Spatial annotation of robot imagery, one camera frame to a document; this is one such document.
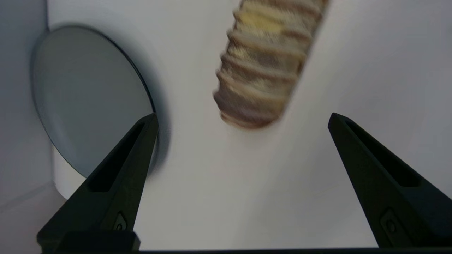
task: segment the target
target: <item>white surface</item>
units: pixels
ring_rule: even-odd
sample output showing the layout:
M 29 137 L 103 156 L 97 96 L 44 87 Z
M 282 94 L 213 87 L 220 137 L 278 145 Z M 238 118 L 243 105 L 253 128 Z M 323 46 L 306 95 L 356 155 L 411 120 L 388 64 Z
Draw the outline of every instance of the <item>white surface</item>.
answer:
M 65 199 L 69 199 L 86 178 L 71 167 L 54 146 L 52 161 L 55 187 Z
M 27 199 L 1 212 L 2 253 L 41 253 L 36 234 L 64 204 L 52 182 L 36 189 Z
M 0 207 L 52 180 L 50 141 L 33 105 L 30 58 L 45 1 L 0 1 Z
M 141 199 L 142 249 L 375 246 L 332 112 L 452 196 L 452 2 L 333 1 L 286 114 L 256 132 L 224 124 L 212 99 L 238 2 L 49 0 L 51 27 L 99 29 L 159 92 L 168 147 Z

